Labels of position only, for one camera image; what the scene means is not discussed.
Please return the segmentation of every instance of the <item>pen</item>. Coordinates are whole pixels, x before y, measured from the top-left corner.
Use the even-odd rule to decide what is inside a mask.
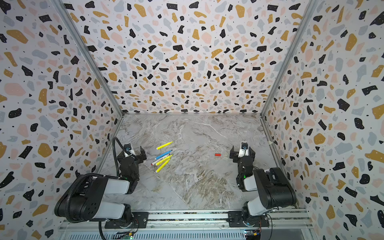
[[[161,165],[161,166],[156,170],[156,172],[160,172],[160,170],[163,169],[163,167],[164,167],[165,165],[167,165],[168,162],[169,162],[169,159],[168,159],[165,163],[163,163],[163,165]]]
[[[160,148],[166,147],[166,146],[170,145],[171,143],[173,143],[173,141],[172,142],[167,142],[166,144],[161,145],[160,147],[157,147],[156,149],[159,150]]]
[[[161,161],[157,162],[157,163],[156,163],[156,166],[158,166],[158,165],[162,164],[163,162],[165,162],[165,161],[169,160],[169,159],[170,159],[172,156],[173,156],[173,154],[172,154],[172,155],[170,155],[170,156],[168,156],[168,157],[166,157],[166,158],[164,158],[163,160],[161,160]]]

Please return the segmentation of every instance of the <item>terrazzo wallpaper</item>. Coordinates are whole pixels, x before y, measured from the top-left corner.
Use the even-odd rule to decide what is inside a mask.
[[[124,112],[260,112],[308,0],[64,1]]]
[[[383,23],[383,1],[319,1],[265,116],[319,239],[384,239]]]
[[[0,0],[0,239],[55,239],[56,202],[117,127],[49,1]]]

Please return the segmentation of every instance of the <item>electrical wire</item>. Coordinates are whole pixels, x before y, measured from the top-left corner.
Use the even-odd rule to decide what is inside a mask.
[[[101,229],[101,221],[99,221],[99,234],[102,240],[106,240],[103,234],[103,230]]]
[[[272,237],[272,231],[273,231],[273,222],[272,222],[272,218],[269,214],[267,214],[269,216],[269,218],[271,219],[271,235],[269,236],[269,239],[268,240],[271,240],[271,237]]]

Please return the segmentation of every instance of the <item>gray marble surface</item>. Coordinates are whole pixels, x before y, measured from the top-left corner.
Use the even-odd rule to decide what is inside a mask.
[[[233,145],[238,151],[242,141],[256,152],[254,166],[276,166],[257,115],[126,115],[117,137],[136,152],[142,146],[148,159],[139,165],[140,181],[133,194],[104,199],[135,210],[240,209],[257,196],[236,185],[237,164],[229,152]],[[171,149],[171,160],[156,173],[154,158]],[[100,173],[116,174],[112,150]]]

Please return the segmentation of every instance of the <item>gray speckle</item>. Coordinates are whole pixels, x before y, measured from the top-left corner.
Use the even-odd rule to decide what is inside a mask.
[[[328,150],[325,155],[327,156],[332,156],[332,152],[333,152],[333,149],[331,148],[330,150]]]
[[[6,190],[4,193],[22,192],[22,191],[24,191],[24,188],[25,188],[25,183],[18,183],[13,188]]]
[[[340,209],[337,209],[337,210],[336,210],[336,214],[337,214],[337,216],[339,216],[339,217],[343,217],[343,216],[344,216],[343,211],[341,211]]]
[[[367,51],[367,53],[374,52],[374,51],[376,51],[376,48],[371,47],[371,48],[368,48],[366,51]]]
[[[33,208],[35,208],[36,206],[37,206],[37,201],[32,201],[32,202],[30,202],[29,203],[29,209],[33,209]]]
[[[323,88],[318,88],[316,90],[316,100],[320,101],[325,97],[324,89]]]
[[[164,26],[166,26],[169,30],[172,30],[172,28],[170,27],[170,21],[168,19],[164,18],[163,23]]]
[[[327,189],[325,189],[323,186],[320,185],[320,183],[316,183],[316,187],[317,187],[317,190],[319,190],[319,192],[321,193],[327,193]]]
[[[22,61],[23,63],[29,64],[29,65],[31,65],[31,64],[33,63],[32,59],[27,58],[27,57],[25,57],[25,58],[21,58],[21,57],[19,57],[19,59],[20,59],[20,61]]]
[[[360,219],[367,228],[372,226],[371,214],[372,214],[372,211],[369,209],[367,214],[362,219]]]
[[[217,6],[215,8],[215,12],[217,12],[217,13],[224,12],[226,5],[227,5],[227,1],[224,1],[222,4],[220,4],[219,6]]]
[[[227,26],[227,30],[228,31],[232,31],[233,30],[233,27],[231,25],[227,24],[226,26]]]
[[[123,0],[120,0],[116,6],[113,8],[113,10],[115,10],[115,12],[118,12],[118,13],[121,13],[124,11],[124,2]]]
[[[205,68],[205,61],[200,61],[198,64],[199,71],[203,71]]]
[[[59,134],[57,132],[51,132],[51,135],[54,137],[54,138],[58,138],[59,137]]]
[[[154,55],[157,59],[159,59],[159,60],[163,60],[163,58],[164,58],[163,53],[161,53],[161,52],[159,52],[159,51],[157,51],[157,50],[153,53],[153,55]]]
[[[60,81],[61,81],[61,83],[67,84],[67,85],[72,83],[72,80],[71,80],[71,78],[68,75],[61,75],[60,76]]]
[[[96,18],[94,18],[94,17],[91,17],[91,21],[93,21],[93,23],[94,24],[97,24],[97,23],[99,23],[100,21],[99,20],[97,20]]]
[[[49,41],[50,43],[54,43],[54,44],[60,46],[59,42],[56,41],[56,39],[55,39],[54,36],[51,36],[51,35],[49,35],[49,34],[46,34],[45,36],[47,37],[47,39],[48,39],[48,41]]]
[[[35,85],[33,84],[32,81],[28,81],[26,86],[31,89],[31,91],[34,91],[35,90]]]
[[[319,217],[317,218],[317,223],[319,224],[320,228],[323,228],[324,226],[324,219],[321,214],[319,214]]]
[[[336,71],[341,72],[341,70],[343,69],[343,62],[344,61],[341,58],[336,59],[336,66],[335,66]]]
[[[132,26],[136,29],[136,31],[140,31],[141,28],[139,26],[137,26],[136,24],[133,24],[132,23]]]
[[[15,22],[10,17],[8,17],[7,15],[4,15],[3,22],[8,24],[9,26],[14,26],[15,25]]]
[[[243,25],[237,25],[236,26],[237,30],[239,31],[240,34],[245,34],[245,28]]]
[[[23,229],[17,231],[17,240],[25,240],[28,233]]]
[[[364,170],[365,170],[365,161],[364,161],[364,158],[359,158],[359,159],[358,159],[358,162],[359,162],[360,171],[364,172]]]
[[[343,89],[340,89],[340,88],[339,88],[339,89],[336,89],[336,90],[335,90],[335,95],[336,95],[336,96],[339,97],[339,96],[342,96],[343,94],[344,94],[344,90],[343,90]]]
[[[356,71],[357,75],[358,75],[358,78],[356,80],[356,82],[359,82],[361,80],[361,78],[367,74],[367,65],[361,65],[361,67],[359,67],[359,69]]]
[[[103,44],[100,40],[98,40],[97,46],[98,46],[99,48],[102,48],[102,47],[104,46],[104,44]]]
[[[197,21],[194,19],[194,18],[192,18],[192,17],[190,17],[189,18],[189,21],[191,22],[191,23],[197,23]]]
[[[10,136],[10,139],[7,140],[7,142],[16,142],[17,136]]]
[[[368,25],[366,26],[361,26],[360,29],[359,29],[359,35],[364,35],[368,30]]]
[[[343,29],[345,28],[345,25],[342,24],[340,26],[336,26],[334,28],[331,28],[331,30],[329,30],[329,33],[332,34],[332,35],[337,35],[339,34]]]
[[[23,104],[33,105],[33,104],[35,104],[35,102],[36,102],[35,100],[30,99],[30,98],[26,98],[23,100]]]
[[[381,97],[379,95],[376,95],[373,97],[373,100],[377,103],[378,101],[381,100]]]
[[[53,124],[46,118],[46,116],[40,116],[40,127],[44,128],[45,130],[49,131],[53,127]]]
[[[260,28],[261,31],[264,31],[264,25],[265,23],[261,19],[257,22],[257,26]]]
[[[237,59],[239,59],[239,60],[243,60],[243,59],[244,59],[244,56],[245,56],[245,53],[242,52],[242,51],[237,51],[237,53],[235,54],[235,56],[237,57]]]
[[[353,149],[353,146],[351,143],[339,143],[339,145],[337,145],[335,147],[335,150],[337,152],[337,154],[343,154],[343,153],[346,153],[346,152],[349,152]]]

